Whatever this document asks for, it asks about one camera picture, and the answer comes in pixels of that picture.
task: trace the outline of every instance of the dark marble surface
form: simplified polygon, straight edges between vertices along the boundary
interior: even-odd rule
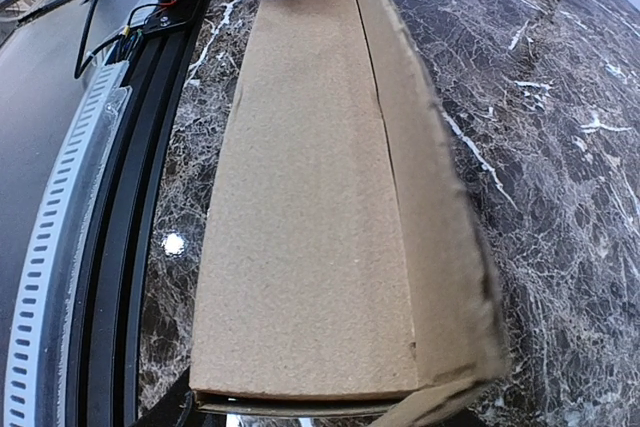
[[[395,1],[502,276],[513,369],[474,409],[489,425],[640,426],[640,13],[625,0]],[[209,197],[257,5],[213,0],[181,100],[149,258],[143,410],[189,363]],[[359,425],[340,422],[314,425]]]

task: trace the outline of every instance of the cardboard flap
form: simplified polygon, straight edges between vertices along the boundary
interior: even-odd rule
[[[437,96],[392,0],[358,0],[397,189],[423,386],[505,371],[495,267],[458,179]]]
[[[462,379],[411,394],[369,427],[422,427],[456,414],[482,391],[482,384]]]

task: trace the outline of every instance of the black metal rail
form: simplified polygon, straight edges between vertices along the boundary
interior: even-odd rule
[[[124,427],[137,419],[148,245],[169,136],[208,3],[198,4],[195,22],[145,39],[123,82],[132,96],[98,191],[73,313],[69,427]]]

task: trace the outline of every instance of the metal strip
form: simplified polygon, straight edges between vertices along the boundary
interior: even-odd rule
[[[61,232],[78,172],[109,93],[122,81],[127,62],[104,66],[95,75],[62,144],[31,234],[11,328],[5,376],[4,423],[36,423],[38,360],[47,293]]]

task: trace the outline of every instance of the brown cardboard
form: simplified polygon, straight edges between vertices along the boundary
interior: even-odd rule
[[[494,267],[391,0],[264,0],[196,296],[200,408],[427,425],[504,374]]]

